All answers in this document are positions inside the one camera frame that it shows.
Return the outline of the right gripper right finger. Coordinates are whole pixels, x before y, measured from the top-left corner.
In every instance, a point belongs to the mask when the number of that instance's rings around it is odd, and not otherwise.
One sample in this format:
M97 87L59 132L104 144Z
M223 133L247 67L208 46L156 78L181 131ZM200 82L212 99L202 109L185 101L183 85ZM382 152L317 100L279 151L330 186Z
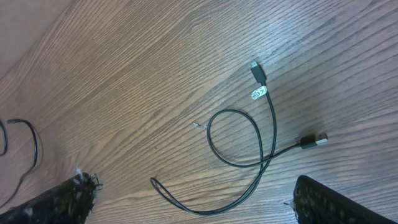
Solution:
M298 177L293 196L299 224L395 224L306 175Z

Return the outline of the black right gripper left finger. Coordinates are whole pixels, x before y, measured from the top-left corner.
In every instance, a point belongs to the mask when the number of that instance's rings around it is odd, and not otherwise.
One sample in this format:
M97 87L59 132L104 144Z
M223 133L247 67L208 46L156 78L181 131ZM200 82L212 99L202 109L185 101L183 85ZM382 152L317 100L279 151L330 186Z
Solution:
M86 172L1 214L1 224L84 224L103 188Z

